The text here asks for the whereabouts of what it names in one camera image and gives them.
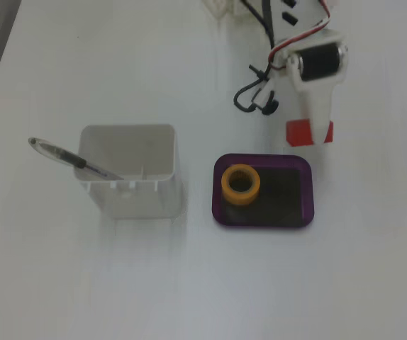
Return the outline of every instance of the white table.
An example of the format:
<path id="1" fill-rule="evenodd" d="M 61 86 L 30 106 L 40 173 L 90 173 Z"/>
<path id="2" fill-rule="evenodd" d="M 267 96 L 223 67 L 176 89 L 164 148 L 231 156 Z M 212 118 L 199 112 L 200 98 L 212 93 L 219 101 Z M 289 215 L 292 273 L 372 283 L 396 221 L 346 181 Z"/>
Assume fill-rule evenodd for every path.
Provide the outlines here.
<path id="1" fill-rule="evenodd" d="M 335 142 L 308 159 L 313 224 L 228 232 L 215 161 L 270 151 L 273 118 L 232 104 L 262 29 L 197 0 L 24 0 L 0 65 L 0 339 L 407 339 L 407 1 L 343 0 L 332 27 L 350 68 Z M 177 129 L 174 224 L 105 220 L 27 145 L 131 123 Z"/>

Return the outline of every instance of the orange tape roll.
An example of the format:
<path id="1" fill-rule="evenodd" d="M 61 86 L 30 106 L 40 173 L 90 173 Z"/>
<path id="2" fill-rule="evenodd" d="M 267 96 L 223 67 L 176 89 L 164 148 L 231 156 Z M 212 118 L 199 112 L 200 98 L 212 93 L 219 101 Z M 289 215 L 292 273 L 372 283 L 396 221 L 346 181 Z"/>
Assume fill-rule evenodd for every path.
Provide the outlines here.
<path id="1" fill-rule="evenodd" d="M 259 195 L 260 177 L 251 166 L 237 164 L 225 170 L 221 186 L 226 201 L 233 205 L 249 205 Z"/>

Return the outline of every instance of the wire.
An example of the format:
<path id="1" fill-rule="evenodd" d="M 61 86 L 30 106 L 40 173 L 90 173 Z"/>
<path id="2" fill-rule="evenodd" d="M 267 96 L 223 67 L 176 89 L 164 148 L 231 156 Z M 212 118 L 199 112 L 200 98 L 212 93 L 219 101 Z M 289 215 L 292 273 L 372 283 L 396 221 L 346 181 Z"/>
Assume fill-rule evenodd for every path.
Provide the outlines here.
<path id="1" fill-rule="evenodd" d="M 271 48 L 274 47 L 274 36 L 273 36 L 273 32 L 269 29 L 269 26 L 267 25 L 267 23 L 265 22 L 265 20 L 263 19 L 263 17 L 259 14 L 259 12 L 257 12 L 255 10 L 254 7 L 252 7 L 252 5 L 247 2 L 247 0 L 240 0 L 240 2 L 245 5 L 245 7 L 248 9 L 249 12 L 251 12 L 251 14 L 257 19 L 257 21 L 259 21 L 259 23 L 263 26 L 263 28 L 265 29 L 265 33 L 267 34 L 267 37 L 269 39 L 269 45 Z"/>
<path id="2" fill-rule="evenodd" d="M 286 46 L 289 46 L 290 44 L 296 43 L 297 41 L 303 40 L 304 38 L 307 38 L 308 36 L 319 32 L 320 30 L 324 29 L 330 23 L 331 12 L 330 12 L 330 9 L 328 8 L 328 5 L 326 4 L 326 0 L 318 0 L 318 2 L 320 2 L 323 9 L 325 10 L 327 18 L 323 19 L 312 29 L 307 30 L 295 37 L 287 39 L 284 42 L 281 42 L 276 47 L 272 48 L 272 51 L 269 53 L 269 56 L 268 56 L 268 63 L 272 69 L 276 69 L 276 70 L 281 69 L 281 67 L 278 67 L 278 66 L 272 64 L 273 60 L 274 60 L 274 56 L 276 55 L 276 53 L 278 53 L 278 51 L 282 50 Z"/>
<path id="3" fill-rule="evenodd" d="M 247 1 L 247 0 L 240 0 L 240 2 L 248 9 L 249 12 L 251 12 L 251 14 L 257 19 L 257 21 L 259 21 L 259 23 L 263 26 L 263 28 L 265 29 L 265 33 L 268 36 L 268 40 L 269 40 L 269 45 L 271 48 L 274 48 L 274 36 L 273 36 L 273 32 L 269 29 L 269 26 L 267 25 L 267 23 L 265 22 L 265 20 L 263 19 L 263 17 L 259 14 L 259 12 L 257 12 L 255 10 L 254 7 L 252 7 L 252 5 Z M 268 74 L 272 69 L 271 65 L 268 65 L 268 67 L 265 69 L 265 71 L 260 72 L 258 70 L 256 70 L 254 67 L 252 67 L 252 65 L 250 65 L 250 69 L 257 75 L 257 77 L 259 78 L 258 80 L 252 82 L 251 84 L 243 87 L 242 89 L 240 89 L 235 96 L 233 97 L 233 104 L 241 111 L 246 112 L 246 113 L 251 113 L 254 112 L 255 109 L 257 108 L 257 106 L 255 104 L 251 104 L 249 107 L 244 107 L 243 105 L 240 104 L 240 102 L 238 101 L 238 98 L 245 93 L 246 91 L 252 89 L 253 87 L 261 84 L 263 81 L 268 79 Z"/>

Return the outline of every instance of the red and white wire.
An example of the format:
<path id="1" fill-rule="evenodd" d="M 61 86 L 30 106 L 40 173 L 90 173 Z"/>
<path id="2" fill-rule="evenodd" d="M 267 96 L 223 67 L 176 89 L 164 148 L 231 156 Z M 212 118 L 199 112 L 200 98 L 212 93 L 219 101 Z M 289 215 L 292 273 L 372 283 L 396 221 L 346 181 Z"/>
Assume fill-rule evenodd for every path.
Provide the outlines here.
<path id="1" fill-rule="evenodd" d="M 273 65 L 274 56 L 276 55 L 276 53 L 278 53 L 278 51 L 282 50 L 284 47 L 289 46 L 290 44 L 296 43 L 297 41 L 303 40 L 304 38 L 307 38 L 307 37 L 311 36 L 312 34 L 315 34 L 319 31 L 321 31 L 322 29 L 324 29 L 327 26 L 327 24 L 330 23 L 331 12 L 330 12 L 328 5 L 326 4 L 326 0 L 318 0 L 318 1 L 320 2 L 323 9 L 325 10 L 327 18 L 323 19 L 321 22 L 319 22 L 317 25 L 315 25 L 310 30 L 307 30 L 306 32 L 303 32 L 299 35 L 296 35 L 295 37 L 289 38 L 289 39 L 285 40 L 284 42 L 281 42 L 279 45 L 275 46 L 272 49 L 272 51 L 269 53 L 269 56 L 268 56 L 268 63 L 272 69 L 280 70 L 280 69 L 284 68 L 284 66 Z"/>

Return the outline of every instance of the red plastic part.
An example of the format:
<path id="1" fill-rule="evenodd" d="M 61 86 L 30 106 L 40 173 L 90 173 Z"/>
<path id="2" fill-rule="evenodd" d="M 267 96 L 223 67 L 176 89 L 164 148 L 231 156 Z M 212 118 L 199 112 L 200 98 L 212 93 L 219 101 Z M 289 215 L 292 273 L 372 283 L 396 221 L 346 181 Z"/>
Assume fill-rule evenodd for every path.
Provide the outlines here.
<path id="1" fill-rule="evenodd" d="M 331 143 L 333 141 L 333 128 L 333 122 L 330 122 L 325 143 Z M 303 147 L 314 144 L 309 119 L 291 120 L 287 122 L 286 131 L 287 142 L 289 142 L 292 147 Z"/>

